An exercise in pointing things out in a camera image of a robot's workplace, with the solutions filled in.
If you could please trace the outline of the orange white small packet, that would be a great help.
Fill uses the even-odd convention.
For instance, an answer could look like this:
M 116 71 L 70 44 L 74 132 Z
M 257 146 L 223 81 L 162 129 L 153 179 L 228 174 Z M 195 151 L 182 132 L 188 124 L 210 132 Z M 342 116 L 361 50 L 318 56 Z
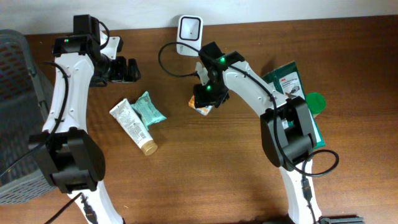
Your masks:
M 195 109 L 197 112 L 199 112 L 203 116 L 207 116 L 210 113 L 210 111 L 213 109 L 213 106 L 205 106 L 202 108 L 197 108 L 195 106 L 195 96 L 194 95 L 190 98 L 188 105 L 189 105 L 189 107 Z

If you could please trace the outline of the white tube with gold cap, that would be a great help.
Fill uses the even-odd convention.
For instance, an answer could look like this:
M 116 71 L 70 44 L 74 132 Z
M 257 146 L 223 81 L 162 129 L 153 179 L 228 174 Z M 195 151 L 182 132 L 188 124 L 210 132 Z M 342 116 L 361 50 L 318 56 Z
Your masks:
M 133 110 L 127 98 L 121 100 L 109 111 L 110 115 L 121 125 L 123 130 L 134 141 L 138 148 L 149 156 L 158 149 L 140 117 Z

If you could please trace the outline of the teal snack pouch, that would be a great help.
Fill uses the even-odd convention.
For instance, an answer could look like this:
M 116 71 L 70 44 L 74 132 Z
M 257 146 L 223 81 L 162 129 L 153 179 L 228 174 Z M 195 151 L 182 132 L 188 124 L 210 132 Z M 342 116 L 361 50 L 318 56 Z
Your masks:
M 155 123 L 166 120 L 167 118 L 154 106 L 149 92 L 145 91 L 135 103 L 131 104 L 133 110 L 140 116 L 146 130 Z

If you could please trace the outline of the green packaged item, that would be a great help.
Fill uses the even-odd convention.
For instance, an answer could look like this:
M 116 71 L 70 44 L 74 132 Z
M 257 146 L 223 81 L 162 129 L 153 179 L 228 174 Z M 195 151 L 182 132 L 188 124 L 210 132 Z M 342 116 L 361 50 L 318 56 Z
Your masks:
M 297 64 L 295 62 L 283 65 L 267 73 L 266 75 L 263 75 L 261 78 L 267 84 L 269 84 L 273 89 L 277 90 L 279 93 L 283 95 L 288 96 L 289 98 L 299 96 L 306 100 L 306 96 L 308 94 L 305 93 L 300 73 Z M 315 137 L 317 141 L 315 149 L 325 147 L 326 146 L 325 141 L 323 139 L 321 131 L 319 130 L 318 124 L 316 123 L 313 115 L 312 115 L 312 125 L 315 131 Z

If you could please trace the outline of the green lid seasoning jar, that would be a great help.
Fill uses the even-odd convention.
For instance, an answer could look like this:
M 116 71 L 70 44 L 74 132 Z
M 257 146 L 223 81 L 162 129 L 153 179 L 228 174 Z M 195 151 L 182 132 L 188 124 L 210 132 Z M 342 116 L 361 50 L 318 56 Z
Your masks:
M 326 99 L 320 93 L 310 93 L 306 96 L 308 108 L 315 118 L 326 108 Z

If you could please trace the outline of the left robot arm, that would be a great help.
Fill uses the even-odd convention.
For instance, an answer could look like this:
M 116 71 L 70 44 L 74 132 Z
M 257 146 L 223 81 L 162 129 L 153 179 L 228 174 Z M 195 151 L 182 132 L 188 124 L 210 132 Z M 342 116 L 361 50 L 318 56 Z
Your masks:
M 87 131 L 88 90 L 136 82 L 141 75 L 118 55 L 122 39 L 101 32 L 103 26 L 89 14 L 77 15 L 72 34 L 56 39 L 52 104 L 41 134 L 29 138 L 29 150 L 47 183 L 71 197 L 88 223 L 124 223 L 106 191 L 104 154 Z

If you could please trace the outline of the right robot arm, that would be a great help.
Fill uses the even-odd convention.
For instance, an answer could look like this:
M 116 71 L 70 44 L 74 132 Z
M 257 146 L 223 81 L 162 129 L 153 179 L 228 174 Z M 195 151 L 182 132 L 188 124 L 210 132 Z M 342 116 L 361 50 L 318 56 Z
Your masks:
M 274 90 L 238 52 L 224 54 L 215 42 L 197 52 L 201 82 L 193 88 L 195 106 L 217 108 L 233 91 L 258 115 L 262 148 L 284 181 L 289 206 L 287 223 L 364 223 L 362 217 L 325 217 L 320 211 L 313 178 L 329 174 L 340 158 L 332 151 L 333 165 L 323 172 L 312 172 L 313 158 L 320 151 L 315 148 L 317 140 L 306 101 Z

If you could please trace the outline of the white barcode scanner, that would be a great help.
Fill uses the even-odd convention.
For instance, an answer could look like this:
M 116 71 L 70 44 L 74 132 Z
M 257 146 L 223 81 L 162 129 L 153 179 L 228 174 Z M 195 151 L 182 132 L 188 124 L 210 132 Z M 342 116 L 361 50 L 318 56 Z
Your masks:
M 200 16 L 182 15 L 178 19 L 177 42 L 201 49 L 203 19 Z

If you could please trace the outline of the grey plastic basket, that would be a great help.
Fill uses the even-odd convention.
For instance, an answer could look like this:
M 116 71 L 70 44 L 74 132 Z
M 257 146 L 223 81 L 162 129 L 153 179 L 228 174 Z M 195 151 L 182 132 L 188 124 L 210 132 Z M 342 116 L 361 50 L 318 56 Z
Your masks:
M 26 203 L 53 190 L 29 151 L 49 115 L 53 85 L 34 61 L 26 37 L 1 30 L 1 205 Z

